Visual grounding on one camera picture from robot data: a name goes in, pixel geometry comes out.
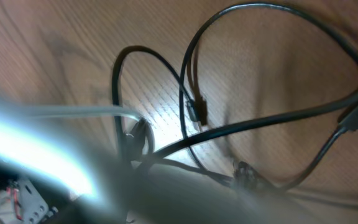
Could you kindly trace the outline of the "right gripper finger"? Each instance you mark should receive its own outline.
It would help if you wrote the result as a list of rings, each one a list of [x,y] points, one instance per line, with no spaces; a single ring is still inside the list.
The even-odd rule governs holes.
[[[238,189],[255,193],[274,192],[277,189],[273,183],[244,161],[234,163],[233,178],[233,186]]]

